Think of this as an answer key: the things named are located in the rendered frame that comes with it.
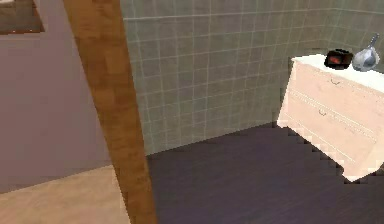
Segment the brown wooden room door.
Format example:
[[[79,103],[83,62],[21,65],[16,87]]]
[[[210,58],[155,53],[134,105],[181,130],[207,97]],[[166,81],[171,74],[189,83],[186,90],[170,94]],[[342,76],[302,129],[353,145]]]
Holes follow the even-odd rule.
[[[63,0],[132,224],[159,224],[120,0]]]

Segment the pale wooden chest of drawers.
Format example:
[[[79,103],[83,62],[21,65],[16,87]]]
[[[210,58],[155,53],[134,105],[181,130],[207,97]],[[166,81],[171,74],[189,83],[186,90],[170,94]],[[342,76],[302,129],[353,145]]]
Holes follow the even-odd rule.
[[[350,182],[384,166],[384,74],[335,70],[321,54],[294,57],[277,125],[342,166]]]

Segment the black toaster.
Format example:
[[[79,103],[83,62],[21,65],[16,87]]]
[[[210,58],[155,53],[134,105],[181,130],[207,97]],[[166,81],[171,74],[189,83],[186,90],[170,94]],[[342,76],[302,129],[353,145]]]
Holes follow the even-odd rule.
[[[324,61],[324,65],[335,70],[345,70],[351,64],[353,54],[344,49],[330,50]]]

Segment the brown framed wall picture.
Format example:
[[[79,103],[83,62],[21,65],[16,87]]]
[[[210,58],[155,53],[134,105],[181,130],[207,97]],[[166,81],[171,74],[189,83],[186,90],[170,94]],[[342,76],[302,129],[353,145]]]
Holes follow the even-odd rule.
[[[44,31],[34,0],[0,0],[0,35]]]

